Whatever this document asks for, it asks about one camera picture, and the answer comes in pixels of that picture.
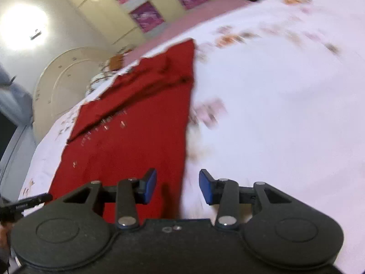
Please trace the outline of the left hand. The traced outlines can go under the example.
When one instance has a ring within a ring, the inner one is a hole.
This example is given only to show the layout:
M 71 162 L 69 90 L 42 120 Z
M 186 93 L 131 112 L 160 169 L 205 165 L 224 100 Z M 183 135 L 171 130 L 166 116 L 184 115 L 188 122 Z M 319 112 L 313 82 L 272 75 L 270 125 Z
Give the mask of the left hand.
M 10 242 L 8 241 L 8 237 L 13 226 L 14 224 L 11 222 L 1 223 L 1 269 L 3 271 L 9 268 Z

